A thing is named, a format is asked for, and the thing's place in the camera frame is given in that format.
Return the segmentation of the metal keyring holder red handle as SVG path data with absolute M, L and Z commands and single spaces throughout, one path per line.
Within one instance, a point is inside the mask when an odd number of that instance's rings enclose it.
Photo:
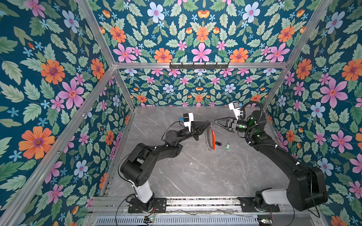
M 206 144 L 209 151 L 214 151 L 216 148 L 215 131 L 212 126 L 209 126 L 205 131 Z

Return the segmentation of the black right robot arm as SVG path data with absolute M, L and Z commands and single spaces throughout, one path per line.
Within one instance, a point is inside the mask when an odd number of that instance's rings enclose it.
M 234 117 L 215 120 L 215 124 L 229 132 L 241 132 L 246 143 L 268 157 L 288 177 L 286 189 L 267 188 L 255 193 L 254 206 L 263 210 L 272 205 L 290 205 L 294 210 L 305 211 L 328 201 L 323 172 L 294 158 L 283 146 L 278 145 L 265 132 L 266 113 L 255 110 L 246 117 L 245 106 L 238 102 L 229 104 Z

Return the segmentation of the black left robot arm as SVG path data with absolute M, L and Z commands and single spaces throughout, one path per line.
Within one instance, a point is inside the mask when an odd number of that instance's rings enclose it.
M 139 143 L 125 160 L 121 161 L 118 168 L 119 175 L 131 183 L 138 202 L 150 205 L 155 198 L 148 180 L 156 163 L 177 157 L 183 149 L 181 142 L 189 138 L 198 141 L 210 125 L 210 121 L 192 121 L 189 126 L 184 125 L 179 131 L 168 130 L 162 137 L 164 144 L 147 146 Z

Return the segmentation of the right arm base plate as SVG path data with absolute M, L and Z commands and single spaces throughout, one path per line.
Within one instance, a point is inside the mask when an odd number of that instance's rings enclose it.
M 243 212 L 280 212 L 278 204 L 266 204 L 256 197 L 238 197 Z

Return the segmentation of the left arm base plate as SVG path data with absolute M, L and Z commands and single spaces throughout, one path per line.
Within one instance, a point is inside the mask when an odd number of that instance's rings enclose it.
M 147 203 L 143 203 L 137 198 L 132 198 L 128 213 L 165 213 L 166 206 L 166 198 L 151 198 Z

